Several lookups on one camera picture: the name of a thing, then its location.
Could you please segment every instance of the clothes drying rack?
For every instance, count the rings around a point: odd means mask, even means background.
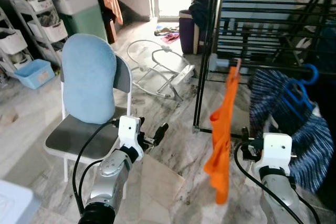
[[[320,53],[317,45],[321,39],[335,41],[321,35],[327,27],[336,29],[336,22],[330,22],[336,20],[335,11],[336,0],[208,0],[194,132],[212,132],[199,125],[205,83],[218,81],[213,75],[228,74],[228,68],[239,59],[242,76],[250,76],[256,69],[312,74],[303,64]],[[323,51],[323,56],[334,54]],[[319,76],[336,79],[334,72],[320,71]]]

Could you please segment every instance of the chair leg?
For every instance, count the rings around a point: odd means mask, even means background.
[[[126,199],[127,193],[127,182],[125,182],[124,187],[122,188],[122,199]]]
[[[64,182],[68,182],[68,160],[64,158]]]

